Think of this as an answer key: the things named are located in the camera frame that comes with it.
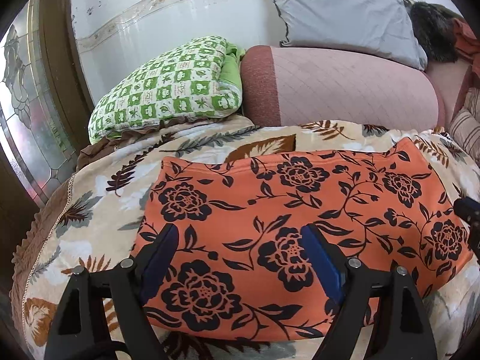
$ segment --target gray pillowcase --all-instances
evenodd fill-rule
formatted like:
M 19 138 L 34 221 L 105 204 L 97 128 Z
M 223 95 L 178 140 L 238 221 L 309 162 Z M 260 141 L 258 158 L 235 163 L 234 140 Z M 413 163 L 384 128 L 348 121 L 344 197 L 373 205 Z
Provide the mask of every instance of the gray pillowcase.
M 274 0 L 286 23 L 285 47 L 317 47 L 379 56 L 425 70 L 403 0 Z

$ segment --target green pillowcase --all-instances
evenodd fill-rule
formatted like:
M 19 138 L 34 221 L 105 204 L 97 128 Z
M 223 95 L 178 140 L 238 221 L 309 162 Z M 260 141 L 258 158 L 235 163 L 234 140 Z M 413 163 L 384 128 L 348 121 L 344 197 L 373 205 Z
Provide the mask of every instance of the green pillowcase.
M 206 36 L 148 61 L 98 102 L 88 123 L 90 142 L 178 117 L 192 122 L 233 114 L 242 104 L 244 54 L 224 38 Z

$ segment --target orange garment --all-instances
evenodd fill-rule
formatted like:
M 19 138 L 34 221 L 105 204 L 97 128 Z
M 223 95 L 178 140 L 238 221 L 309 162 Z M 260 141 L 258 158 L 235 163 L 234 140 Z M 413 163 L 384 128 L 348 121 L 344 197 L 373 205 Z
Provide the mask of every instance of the orange garment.
M 457 38 L 455 49 L 472 63 L 472 71 L 480 78 L 480 40 L 470 26 L 459 19 L 454 19 L 454 33 Z
M 408 138 L 386 153 L 290 152 L 218 165 L 166 157 L 132 254 L 166 223 L 180 242 L 145 307 L 150 322 L 226 340 L 327 332 L 337 307 L 303 249 L 308 223 L 369 268 L 405 266 L 423 297 L 471 258 L 441 180 Z M 365 323 L 377 302 L 370 307 Z

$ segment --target metal screw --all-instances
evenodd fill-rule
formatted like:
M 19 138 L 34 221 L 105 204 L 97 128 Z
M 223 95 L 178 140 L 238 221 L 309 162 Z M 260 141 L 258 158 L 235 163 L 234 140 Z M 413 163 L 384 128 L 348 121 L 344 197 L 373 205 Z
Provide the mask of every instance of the metal screw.
M 362 262 L 354 257 L 352 259 L 349 259 L 349 266 L 351 266 L 352 268 L 360 268 L 362 266 Z
M 126 258 L 120 261 L 120 266 L 122 268 L 130 268 L 134 264 L 134 261 L 132 259 Z
M 74 275 L 80 275 L 84 270 L 85 270 L 85 267 L 81 265 L 77 265 L 72 272 Z
M 398 267 L 397 267 L 397 273 L 398 273 L 399 275 L 405 276 L 405 275 L 408 273 L 408 271 L 407 271 L 406 268 L 404 268 L 404 267 L 402 267 L 402 266 L 398 266 Z

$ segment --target red cloth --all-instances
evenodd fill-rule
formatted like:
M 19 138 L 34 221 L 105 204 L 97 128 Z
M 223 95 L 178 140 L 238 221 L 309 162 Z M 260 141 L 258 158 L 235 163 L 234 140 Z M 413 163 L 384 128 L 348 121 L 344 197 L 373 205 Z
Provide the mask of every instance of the red cloth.
M 457 52 L 472 62 L 472 71 L 480 78 L 480 40 L 470 26 L 459 19 L 454 19 L 454 33 Z

